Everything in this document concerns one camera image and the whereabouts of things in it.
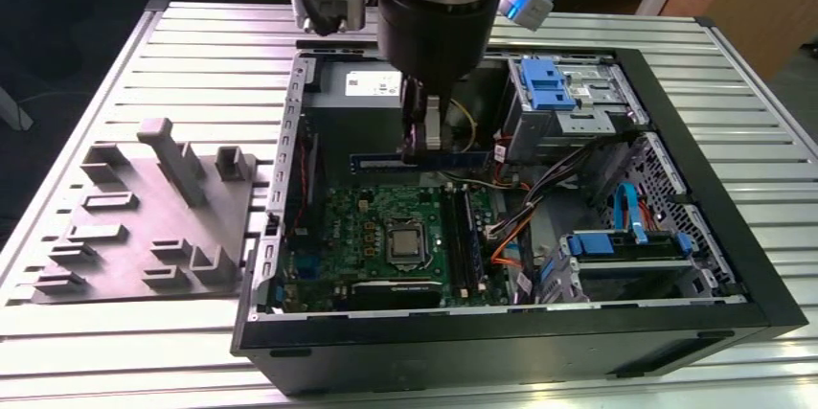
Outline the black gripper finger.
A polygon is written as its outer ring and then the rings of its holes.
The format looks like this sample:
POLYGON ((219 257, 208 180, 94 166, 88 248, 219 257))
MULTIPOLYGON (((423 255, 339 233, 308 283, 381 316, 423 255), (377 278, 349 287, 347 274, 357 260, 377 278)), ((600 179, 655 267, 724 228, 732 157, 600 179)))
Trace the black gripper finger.
POLYGON ((436 159, 448 151, 447 105, 437 95, 427 98, 425 113, 425 157, 436 159))
POLYGON ((420 82, 412 77, 401 77, 401 159, 416 164, 425 151, 425 114, 427 93, 420 82))

